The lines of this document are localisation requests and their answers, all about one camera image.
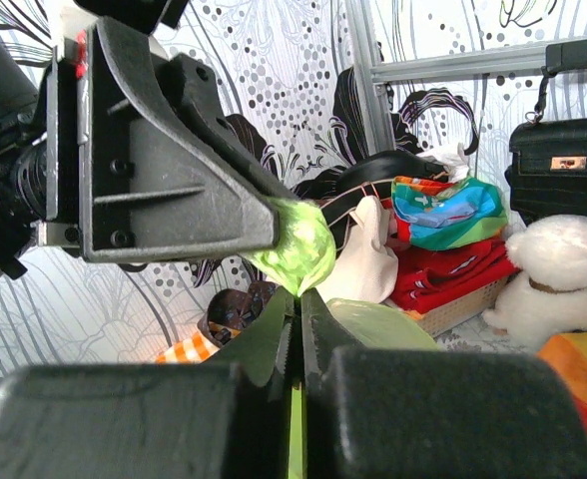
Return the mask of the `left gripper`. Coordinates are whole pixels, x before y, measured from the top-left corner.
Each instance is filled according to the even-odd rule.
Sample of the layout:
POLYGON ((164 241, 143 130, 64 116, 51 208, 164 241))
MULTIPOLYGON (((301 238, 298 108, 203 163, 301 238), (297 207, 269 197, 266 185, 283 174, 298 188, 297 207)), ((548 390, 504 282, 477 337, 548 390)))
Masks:
POLYGON ((142 263, 277 242, 270 198, 296 195, 243 145, 210 67, 104 17, 54 49, 44 84, 42 245, 142 263))

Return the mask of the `green trash bag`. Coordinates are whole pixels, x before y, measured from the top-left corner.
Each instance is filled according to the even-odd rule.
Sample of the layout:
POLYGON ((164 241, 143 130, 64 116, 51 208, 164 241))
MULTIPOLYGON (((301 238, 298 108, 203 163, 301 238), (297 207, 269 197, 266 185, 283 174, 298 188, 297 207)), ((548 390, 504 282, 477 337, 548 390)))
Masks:
MULTIPOLYGON (((346 299, 324 301, 317 287, 331 274, 341 251, 335 246, 332 233, 320 208, 302 201, 274 199, 282 231, 279 243, 272 249, 248 254, 248 260, 271 279, 295 296, 310 292, 328 313, 328 333, 318 334, 303 344, 304 416, 309 420, 307 432, 318 432, 318 438, 307 436, 305 460, 318 454, 316 478, 334 478, 338 465, 331 464, 328 455, 319 451, 328 442, 328 430, 320 423, 320 380, 336 347, 357 340, 373 349, 433 350, 434 340, 417 323, 397 308, 383 303, 346 299)), ((409 478, 409 459, 400 447, 400 432, 392 425, 391 416, 399 413, 400 385, 389 372, 389 362, 373 364, 364 361, 364 385, 355 387, 355 394, 369 397, 373 403, 356 412, 357 431, 354 438, 344 434, 342 424, 336 426, 342 436, 344 468, 362 478, 409 478)))

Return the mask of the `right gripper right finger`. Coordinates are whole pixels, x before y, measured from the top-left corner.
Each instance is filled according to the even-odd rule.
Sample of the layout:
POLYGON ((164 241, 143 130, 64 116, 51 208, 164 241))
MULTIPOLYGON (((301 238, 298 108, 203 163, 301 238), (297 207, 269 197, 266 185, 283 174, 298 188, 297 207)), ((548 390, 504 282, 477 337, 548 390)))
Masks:
POLYGON ((369 348, 300 299, 307 478, 587 478, 568 389, 527 354, 369 348))

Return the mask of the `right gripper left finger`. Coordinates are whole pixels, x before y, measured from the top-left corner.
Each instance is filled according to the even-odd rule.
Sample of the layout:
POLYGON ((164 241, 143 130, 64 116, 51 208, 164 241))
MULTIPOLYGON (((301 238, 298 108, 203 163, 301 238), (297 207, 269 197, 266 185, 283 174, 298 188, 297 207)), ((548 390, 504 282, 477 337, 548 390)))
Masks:
POLYGON ((284 478, 293 297, 199 364, 41 365, 0 384, 0 478, 284 478))

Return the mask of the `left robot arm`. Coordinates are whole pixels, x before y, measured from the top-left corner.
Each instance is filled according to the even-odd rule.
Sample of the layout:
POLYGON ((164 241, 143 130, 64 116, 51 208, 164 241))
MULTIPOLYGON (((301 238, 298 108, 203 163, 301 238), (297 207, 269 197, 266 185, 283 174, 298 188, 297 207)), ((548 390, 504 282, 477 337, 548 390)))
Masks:
POLYGON ((215 72, 100 16, 32 84, 0 44, 0 278, 32 245, 94 263, 270 250, 290 190, 243 145, 215 72))

